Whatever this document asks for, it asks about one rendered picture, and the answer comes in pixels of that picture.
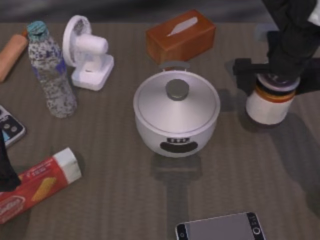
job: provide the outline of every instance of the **cell phone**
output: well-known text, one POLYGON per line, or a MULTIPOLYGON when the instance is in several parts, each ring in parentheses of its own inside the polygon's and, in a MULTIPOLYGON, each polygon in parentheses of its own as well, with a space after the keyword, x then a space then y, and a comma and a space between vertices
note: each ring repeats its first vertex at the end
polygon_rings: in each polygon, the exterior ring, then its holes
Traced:
POLYGON ((177 240, 266 240, 253 212, 181 223, 175 234, 177 240))
POLYGON ((8 148, 26 134, 26 128, 0 105, 0 128, 5 147, 8 148))

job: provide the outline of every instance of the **biscuit package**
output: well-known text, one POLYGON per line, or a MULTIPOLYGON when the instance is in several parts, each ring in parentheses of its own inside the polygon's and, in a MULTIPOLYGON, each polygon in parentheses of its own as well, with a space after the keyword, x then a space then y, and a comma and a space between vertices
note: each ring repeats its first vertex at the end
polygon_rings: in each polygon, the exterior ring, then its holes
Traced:
POLYGON ((66 148, 18 176, 20 186, 12 192, 0 192, 0 224, 67 187, 82 174, 75 155, 66 148))

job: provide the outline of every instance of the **silver pot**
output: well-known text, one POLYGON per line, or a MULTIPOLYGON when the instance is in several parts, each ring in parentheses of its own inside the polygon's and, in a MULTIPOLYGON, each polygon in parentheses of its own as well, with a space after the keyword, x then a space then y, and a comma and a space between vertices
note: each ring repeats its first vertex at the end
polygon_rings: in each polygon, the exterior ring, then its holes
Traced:
POLYGON ((145 80, 134 95, 138 132, 152 151, 165 157, 195 154, 216 128, 219 95, 206 79, 187 71, 189 67, 180 61, 162 64, 162 72, 145 80), (165 70, 174 67, 184 70, 165 70))

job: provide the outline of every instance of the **wooden table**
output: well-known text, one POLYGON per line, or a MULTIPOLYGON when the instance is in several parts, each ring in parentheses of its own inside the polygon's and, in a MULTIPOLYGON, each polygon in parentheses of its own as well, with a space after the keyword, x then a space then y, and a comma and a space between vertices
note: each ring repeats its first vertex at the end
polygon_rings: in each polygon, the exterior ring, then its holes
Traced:
MULTIPOLYGON (((24 24, 0 24, 0 48, 24 24)), ((65 24, 48 24, 61 43, 65 24)), ((0 86, 0 104, 27 128, 9 157, 17 171, 70 147, 83 178, 0 226, 4 240, 175 239, 177 223, 256 212, 270 240, 320 236, 320 94, 296 98, 286 120, 270 130, 247 126, 246 96, 225 63, 262 62, 267 45, 254 24, 218 24, 215 46, 192 59, 190 71, 208 79, 222 112, 207 146, 189 159, 157 158, 135 126, 133 96, 160 70, 146 53, 150 24, 93 24, 106 37, 115 67, 100 92, 76 89, 78 110, 50 115, 28 56, 0 86), (175 165, 187 171, 174 171, 175 165)))

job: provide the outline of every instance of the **small desk fan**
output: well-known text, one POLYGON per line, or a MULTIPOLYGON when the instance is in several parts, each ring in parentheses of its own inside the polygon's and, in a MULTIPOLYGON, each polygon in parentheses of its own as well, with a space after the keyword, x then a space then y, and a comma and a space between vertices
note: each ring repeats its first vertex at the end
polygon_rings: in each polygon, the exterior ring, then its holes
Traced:
POLYGON ((114 67, 114 57, 107 54, 105 38, 92 35, 90 22, 84 16, 73 16, 63 34, 63 58, 75 68, 71 78, 76 87, 99 91, 114 67))

